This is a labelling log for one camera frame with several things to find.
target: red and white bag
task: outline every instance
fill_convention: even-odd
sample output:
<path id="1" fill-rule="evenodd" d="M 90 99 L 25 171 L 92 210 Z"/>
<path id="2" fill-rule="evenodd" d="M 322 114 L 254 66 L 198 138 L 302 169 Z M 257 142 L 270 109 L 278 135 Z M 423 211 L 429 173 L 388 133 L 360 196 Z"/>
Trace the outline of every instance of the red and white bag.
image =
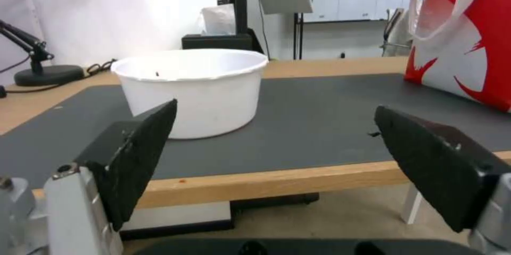
<path id="1" fill-rule="evenodd" d="M 405 79 L 509 112 L 511 0 L 410 2 Z"/>

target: black cord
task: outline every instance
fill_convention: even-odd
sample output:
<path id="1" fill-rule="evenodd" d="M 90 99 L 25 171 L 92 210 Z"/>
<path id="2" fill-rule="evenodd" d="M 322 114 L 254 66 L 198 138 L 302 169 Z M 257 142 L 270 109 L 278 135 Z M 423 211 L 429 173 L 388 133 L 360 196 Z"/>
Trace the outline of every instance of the black cord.
<path id="1" fill-rule="evenodd" d="M 13 68 L 15 68 L 15 67 L 19 66 L 20 64 L 24 64 L 25 62 L 27 62 L 27 60 L 29 60 L 29 58 L 30 58 L 30 55 L 29 55 L 29 56 L 27 56 L 27 58 L 26 58 L 26 59 L 24 59 L 24 60 L 22 60 L 22 61 L 20 61 L 20 62 L 18 62 L 18 63 L 16 63 L 16 64 L 13 64 L 12 66 L 9 66 L 9 67 L 6 67 L 6 68 L 4 68 L 4 69 L 0 70 L 0 73 L 5 73 L 6 71 L 8 71 L 8 70 L 10 70 L 10 69 L 13 69 Z"/>
<path id="2" fill-rule="evenodd" d="M 271 60 L 270 49 L 268 48 L 268 40 L 266 39 L 266 32 L 264 30 L 264 17 L 263 17 L 263 8 L 261 7 L 261 1 L 259 1 L 259 13 L 261 14 L 261 24 L 263 26 L 263 37 L 264 37 L 264 43 L 266 44 L 266 51 L 268 53 L 268 59 Z"/>
<path id="3" fill-rule="evenodd" d="M 87 68 L 87 75 L 84 76 L 82 79 L 88 79 L 89 77 L 93 77 L 95 75 L 97 75 L 98 73 L 101 73 L 103 71 L 109 71 L 110 70 L 110 66 L 112 66 L 112 64 L 117 61 L 116 59 L 111 59 L 110 61 L 107 61 L 105 62 L 104 64 L 100 65 L 100 64 L 93 64 L 91 65 L 89 68 Z M 70 82 L 66 82 L 66 83 L 61 83 L 61 84 L 56 84 L 56 85 L 53 85 L 53 86 L 46 86 L 46 87 L 43 87 L 43 88 L 38 88 L 38 89 L 29 89 L 29 90 L 6 90 L 5 92 L 6 93 L 37 93 L 39 91 L 44 91 L 44 90 L 50 90 L 50 89 L 54 89 L 54 88 L 57 88 L 59 86 L 63 86 L 65 84 L 68 84 Z"/>

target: white bowl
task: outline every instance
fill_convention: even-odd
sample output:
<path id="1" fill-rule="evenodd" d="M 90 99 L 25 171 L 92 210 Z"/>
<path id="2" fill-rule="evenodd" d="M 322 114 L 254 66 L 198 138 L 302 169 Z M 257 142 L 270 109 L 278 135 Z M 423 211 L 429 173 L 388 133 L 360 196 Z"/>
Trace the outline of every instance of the white bowl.
<path id="1" fill-rule="evenodd" d="M 170 138 L 230 132 L 254 118 L 265 55 L 235 49 L 186 49 L 129 57 L 111 66 L 133 116 L 177 99 Z"/>

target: bowl rim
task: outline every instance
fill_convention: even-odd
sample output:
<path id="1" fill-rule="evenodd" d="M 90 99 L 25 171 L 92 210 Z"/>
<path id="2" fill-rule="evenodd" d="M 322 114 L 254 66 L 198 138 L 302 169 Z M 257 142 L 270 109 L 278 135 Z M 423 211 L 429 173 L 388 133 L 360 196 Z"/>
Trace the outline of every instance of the bowl rim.
<path id="1" fill-rule="evenodd" d="M 224 51 L 225 53 L 241 53 L 246 55 L 253 55 L 256 57 L 260 57 L 261 61 L 258 64 L 254 64 L 253 66 L 236 69 L 234 71 L 229 71 L 223 73 L 221 75 L 216 76 L 206 76 L 206 77 L 166 77 L 166 78 L 148 78 L 148 77 L 137 77 L 135 75 L 128 75 L 119 71 L 120 67 L 127 62 L 143 59 L 145 57 L 153 57 L 155 55 L 164 55 L 166 53 L 191 53 L 191 52 L 201 52 L 201 53 L 218 53 L 220 51 Z M 262 53 L 258 53 L 257 51 L 244 51 L 241 49 L 226 49 L 226 48 L 197 48 L 197 49 L 176 49 L 171 51 L 158 51 L 155 53 L 149 53 L 146 55 L 138 55 L 134 57 L 126 57 L 124 59 L 118 60 L 112 64 L 110 67 L 110 71 L 115 73 L 118 77 L 125 77 L 128 79 L 136 80 L 136 81 L 144 81 L 144 82 L 176 82 L 176 81 L 204 81 L 204 80 L 217 80 L 222 79 L 224 77 L 235 77 L 236 75 L 242 75 L 245 73 L 252 73 L 253 71 L 257 71 L 258 69 L 264 68 L 268 64 L 268 57 L 263 55 Z"/>

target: table edge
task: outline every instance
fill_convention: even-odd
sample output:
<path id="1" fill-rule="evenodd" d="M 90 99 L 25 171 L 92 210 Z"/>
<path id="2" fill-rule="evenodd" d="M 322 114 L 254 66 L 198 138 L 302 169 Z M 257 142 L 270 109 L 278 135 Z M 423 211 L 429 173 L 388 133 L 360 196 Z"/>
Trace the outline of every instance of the table edge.
<path id="1" fill-rule="evenodd" d="M 495 152 L 511 164 L 511 151 Z M 151 180 L 137 209 L 266 198 L 409 182 L 393 160 L 281 171 Z M 33 190 L 44 198 L 44 190 Z"/>

